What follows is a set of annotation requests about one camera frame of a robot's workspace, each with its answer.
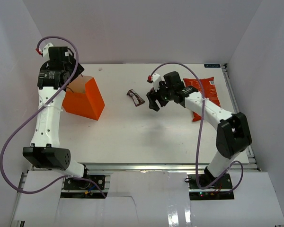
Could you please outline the brown white snack wrapper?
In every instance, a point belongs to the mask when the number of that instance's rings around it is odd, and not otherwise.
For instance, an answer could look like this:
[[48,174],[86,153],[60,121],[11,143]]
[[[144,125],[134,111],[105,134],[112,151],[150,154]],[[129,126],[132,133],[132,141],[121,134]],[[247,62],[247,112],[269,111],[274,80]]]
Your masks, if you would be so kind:
[[141,98],[133,89],[128,90],[126,95],[133,100],[135,107],[141,106],[145,103],[145,100]]

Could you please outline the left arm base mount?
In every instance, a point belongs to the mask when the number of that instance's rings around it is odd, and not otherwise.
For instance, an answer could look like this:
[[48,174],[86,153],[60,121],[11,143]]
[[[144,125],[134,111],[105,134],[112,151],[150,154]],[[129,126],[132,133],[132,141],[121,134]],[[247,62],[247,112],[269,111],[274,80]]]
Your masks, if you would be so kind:
[[64,199],[104,199],[105,175],[86,175],[86,180],[67,178],[62,184],[61,198]]

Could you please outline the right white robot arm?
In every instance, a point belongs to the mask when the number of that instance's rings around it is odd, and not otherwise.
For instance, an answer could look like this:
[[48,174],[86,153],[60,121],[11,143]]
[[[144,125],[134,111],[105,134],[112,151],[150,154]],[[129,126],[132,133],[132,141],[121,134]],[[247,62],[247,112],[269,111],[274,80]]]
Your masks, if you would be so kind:
[[153,85],[147,93],[149,108],[158,111],[169,101],[195,112],[216,130],[217,152],[205,168],[204,173],[197,178],[201,187],[216,188],[221,184],[221,175],[231,163],[251,143],[252,138],[245,114],[231,113],[203,96],[195,87],[186,87],[176,71],[161,77],[154,73],[147,81]]

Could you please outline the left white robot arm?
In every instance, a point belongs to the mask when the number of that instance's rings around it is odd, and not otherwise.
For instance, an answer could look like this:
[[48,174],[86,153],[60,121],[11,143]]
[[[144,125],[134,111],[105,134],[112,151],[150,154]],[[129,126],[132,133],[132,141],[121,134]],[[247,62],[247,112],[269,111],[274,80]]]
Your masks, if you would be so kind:
[[42,51],[46,62],[41,66],[37,87],[39,109],[35,132],[29,147],[23,148],[23,156],[36,168],[54,170],[74,176],[74,183],[81,189],[90,185],[85,166],[71,157],[67,148],[60,147],[59,125],[66,87],[72,82],[71,74],[78,76],[83,68],[76,70],[76,60],[66,46],[47,44]]

